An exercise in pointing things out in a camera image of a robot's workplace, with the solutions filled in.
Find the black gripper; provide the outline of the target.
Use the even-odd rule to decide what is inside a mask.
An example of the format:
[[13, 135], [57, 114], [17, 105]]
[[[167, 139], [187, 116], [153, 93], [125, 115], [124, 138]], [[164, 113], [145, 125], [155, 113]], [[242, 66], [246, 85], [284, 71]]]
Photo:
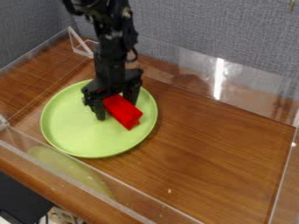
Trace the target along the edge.
[[140, 68], [127, 69], [123, 74], [96, 75], [96, 78], [81, 88], [83, 104], [91, 106], [92, 112], [100, 121], [105, 120], [105, 107], [103, 98], [111, 95], [123, 94], [123, 97], [136, 104], [140, 87], [143, 84]]

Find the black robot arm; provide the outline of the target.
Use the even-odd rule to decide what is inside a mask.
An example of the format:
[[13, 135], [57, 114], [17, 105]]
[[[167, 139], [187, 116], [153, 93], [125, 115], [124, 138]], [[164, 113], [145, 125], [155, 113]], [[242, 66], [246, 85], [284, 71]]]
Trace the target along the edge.
[[97, 46], [93, 50], [96, 77], [81, 88], [83, 103], [100, 121], [105, 120], [104, 99], [121, 93], [136, 104], [143, 84], [140, 68], [125, 69], [136, 61], [137, 32], [128, 0], [61, 0], [67, 12], [84, 17], [93, 26]]

